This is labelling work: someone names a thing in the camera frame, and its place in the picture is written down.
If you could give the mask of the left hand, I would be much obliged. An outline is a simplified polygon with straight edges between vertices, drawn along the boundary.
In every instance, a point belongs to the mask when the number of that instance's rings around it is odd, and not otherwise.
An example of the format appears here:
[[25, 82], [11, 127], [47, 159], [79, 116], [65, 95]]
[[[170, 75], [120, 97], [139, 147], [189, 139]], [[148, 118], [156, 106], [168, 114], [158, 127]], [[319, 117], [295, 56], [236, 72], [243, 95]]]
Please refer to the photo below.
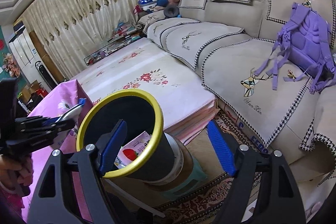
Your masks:
[[31, 154], [19, 161], [1, 155], [1, 187], [8, 193], [18, 194], [21, 185], [30, 186], [33, 183], [33, 160]]

